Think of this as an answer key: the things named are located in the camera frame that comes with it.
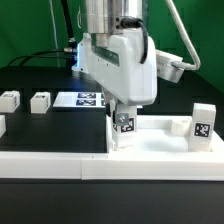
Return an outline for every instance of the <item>small white cube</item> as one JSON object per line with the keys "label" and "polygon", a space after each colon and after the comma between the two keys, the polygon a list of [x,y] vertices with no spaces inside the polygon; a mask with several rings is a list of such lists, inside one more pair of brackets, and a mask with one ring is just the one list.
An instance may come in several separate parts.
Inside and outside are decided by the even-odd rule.
{"label": "small white cube", "polygon": [[0,138],[6,131],[6,126],[5,126],[5,116],[0,115]]}
{"label": "small white cube", "polygon": [[13,113],[20,105],[20,94],[17,91],[6,91],[0,96],[0,112]]}
{"label": "small white cube", "polygon": [[45,114],[51,105],[49,92],[37,92],[30,100],[32,114]]}

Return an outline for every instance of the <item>green wall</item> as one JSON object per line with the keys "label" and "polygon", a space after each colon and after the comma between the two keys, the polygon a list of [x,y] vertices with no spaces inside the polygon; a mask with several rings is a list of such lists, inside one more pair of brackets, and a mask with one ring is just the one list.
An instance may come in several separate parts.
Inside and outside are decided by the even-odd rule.
{"label": "green wall", "polygon": [[[168,12],[165,0],[150,0],[149,33],[157,49],[184,57],[192,62]],[[181,18],[199,53],[202,67],[198,73],[224,92],[222,70],[224,52],[224,1],[175,0]],[[53,0],[59,47],[67,46],[67,36],[60,0]],[[69,0],[76,38],[81,39],[76,14],[79,1]],[[18,56],[54,49],[54,37],[48,0],[0,1],[0,67]],[[35,59],[32,65],[53,65],[56,62]]]}

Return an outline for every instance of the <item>white tray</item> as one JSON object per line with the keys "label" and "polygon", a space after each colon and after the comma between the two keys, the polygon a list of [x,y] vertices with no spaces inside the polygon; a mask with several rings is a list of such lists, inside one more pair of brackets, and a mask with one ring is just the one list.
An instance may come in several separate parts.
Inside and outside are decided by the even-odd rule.
{"label": "white tray", "polygon": [[0,152],[0,178],[224,181],[222,139],[214,132],[213,152],[187,152],[187,139],[169,134],[173,118],[138,117],[151,128],[138,127],[134,148],[123,151],[112,151],[107,118],[109,153]]}

